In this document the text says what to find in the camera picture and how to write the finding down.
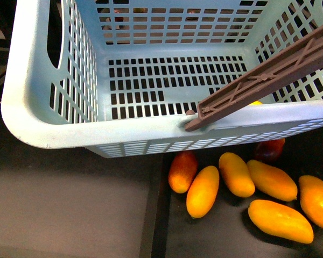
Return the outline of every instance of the mango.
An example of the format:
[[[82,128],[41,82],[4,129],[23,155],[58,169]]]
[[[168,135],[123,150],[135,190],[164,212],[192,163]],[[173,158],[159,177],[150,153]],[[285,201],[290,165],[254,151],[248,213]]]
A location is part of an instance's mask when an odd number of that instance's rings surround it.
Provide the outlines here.
[[[285,171],[257,160],[250,160],[247,165],[258,190],[285,202],[297,199],[297,185]]]
[[[219,158],[220,174],[227,188],[236,196],[247,198],[254,194],[255,185],[247,164],[236,154],[226,152]]]
[[[198,170],[198,160],[192,151],[176,155],[168,172],[168,183],[173,191],[183,194],[188,191]]]
[[[219,171],[215,166],[201,170],[187,193],[186,206],[194,219],[202,218],[212,208],[219,189]]]
[[[263,105],[263,103],[261,101],[254,101],[251,104],[249,104],[249,106],[255,106],[255,105]]]
[[[254,200],[248,214],[251,221],[264,233],[299,243],[311,243],[313,230],[298,211],[270,200]]]
[[[323,181],[315,176],[299,178],[300,206],[309,220],[323,228]]]

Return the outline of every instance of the orange mango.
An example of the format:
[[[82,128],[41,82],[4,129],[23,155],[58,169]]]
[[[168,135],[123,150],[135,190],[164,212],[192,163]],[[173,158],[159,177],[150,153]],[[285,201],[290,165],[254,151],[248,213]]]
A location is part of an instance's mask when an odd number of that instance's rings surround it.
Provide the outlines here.
[[[257,160],[250,160],[247,165],[255,187],[261,192],[285,202],[297,198],[297,185],[285,171]]]
[[[300,205],[307,217],[323,228],[323,181],[315,176],[299,178]]]
[[[295,209],[270,200],[254,200],[248,214],[264,233],[300,243],[313,241],[313,230],[307,219]]]
[[[212,208],[219,189],[219,171],[215,166],[201,170],[187,193],[187,211],[194,219],[202,218]]]
[[[249,197],[255,192],[247,164],[236,154],[226,152],[219,158],[220,174],[228,189],[236,196]]]

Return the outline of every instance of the basket slot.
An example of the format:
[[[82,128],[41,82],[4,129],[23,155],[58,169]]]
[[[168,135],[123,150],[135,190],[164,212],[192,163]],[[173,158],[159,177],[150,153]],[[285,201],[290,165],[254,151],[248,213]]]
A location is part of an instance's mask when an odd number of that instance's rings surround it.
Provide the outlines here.
[[[240,55],[116,59],[108,67],[111,108],[106,117],[113,120],[196,111],[201,98],[247,71]]]
[[[96,5],[107,45],[139,45],[243,43],[267,3],[240,1],[234,9]]]

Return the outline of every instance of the light blue basket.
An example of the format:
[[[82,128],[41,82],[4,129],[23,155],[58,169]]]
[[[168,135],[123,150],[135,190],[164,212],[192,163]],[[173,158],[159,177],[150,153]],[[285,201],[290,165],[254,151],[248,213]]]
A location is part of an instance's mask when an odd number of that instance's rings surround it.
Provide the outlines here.
[[[62,44],[47,51],[50,3],[18,0],[3,119],[41,148],[104,157],[284,138],[323,126],[323,69],[195,132],[198,101],[323,24],[321,1],[62,0]]]

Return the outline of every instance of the brown handle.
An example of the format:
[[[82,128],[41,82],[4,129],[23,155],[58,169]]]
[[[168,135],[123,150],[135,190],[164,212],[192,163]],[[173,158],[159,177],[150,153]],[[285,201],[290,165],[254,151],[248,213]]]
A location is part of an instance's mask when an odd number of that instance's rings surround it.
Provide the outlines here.
[[[194,131],[323,67],[323,25],[198,104]]]

